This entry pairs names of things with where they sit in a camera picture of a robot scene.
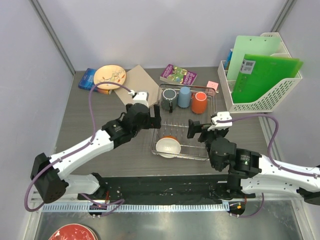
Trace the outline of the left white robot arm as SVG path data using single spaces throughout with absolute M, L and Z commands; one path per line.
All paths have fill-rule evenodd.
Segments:
M 36 156 L 30 178 L 43 202 L 50 204 L 69 194 L 102 199 L 108 185 L 98 173 L 73 175 L 72 172 L 93 158 L 130 142 L 140 130 L 160 129 L 160 106 L 155 104 L 153 109 L 154 116 L 151 116 L 145 105 L 127 104 L 126 112 L 107 122 L 92 137 L 63 152 Z

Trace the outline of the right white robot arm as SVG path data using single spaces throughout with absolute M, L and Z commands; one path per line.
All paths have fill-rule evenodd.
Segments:
M 213 116 L 210 123 L 188 121 L 187 138 L 200 134 L 210 165 L 216 171 L 228 169 L 226 193 L 233 198 L 240 194 L 277 193 L 301 196 L 304 202 L 320 204 L 320 168 L 277 161 L 271 154 L 260 154 L 238 148 L 225 138 L 236 119 Z

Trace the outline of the beige bird plate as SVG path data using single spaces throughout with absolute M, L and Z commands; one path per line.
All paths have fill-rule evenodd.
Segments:
M 105 65 L 96 70 L 93 76 L 94 84 L 101 82 L 113 82 L 123 85 L 126 81 L 126 71 L 118 65 Z

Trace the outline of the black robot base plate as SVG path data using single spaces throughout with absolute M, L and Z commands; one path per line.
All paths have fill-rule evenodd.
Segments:
M 208 205 L 255 198 L 228 183 L 226 174 L 102 177 L 103 186 L 92 200 L 123 199 L 127 205 Z

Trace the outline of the orange white bowl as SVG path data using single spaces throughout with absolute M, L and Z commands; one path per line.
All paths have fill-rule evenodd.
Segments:
M 156 143 L 156 151 L 164 158 L 174 158 L 181 152 L 181 145 L 173 136 L 164 136 Z

